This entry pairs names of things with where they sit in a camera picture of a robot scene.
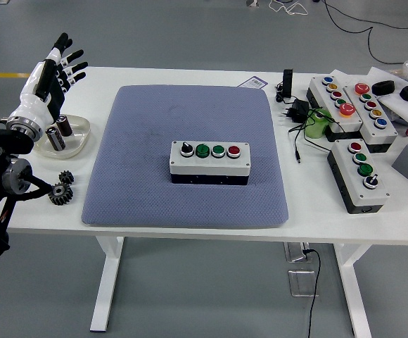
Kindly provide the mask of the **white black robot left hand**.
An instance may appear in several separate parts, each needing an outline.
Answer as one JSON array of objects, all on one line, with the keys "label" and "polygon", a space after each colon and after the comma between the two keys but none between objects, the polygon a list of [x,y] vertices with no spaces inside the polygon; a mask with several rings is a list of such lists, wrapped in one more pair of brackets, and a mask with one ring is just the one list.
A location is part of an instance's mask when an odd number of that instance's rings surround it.
[{"label": "white black robot left hand", "polygon": [[81,49],[63,55],[70,46],[72,39],[62,33],[48,56],[35,66],[20,93],[20,105],[8,117],[7,129],[37,134],[58,119],[66,93],[85,78],[88,66],[86,62],[72,64],[84,54]]}]

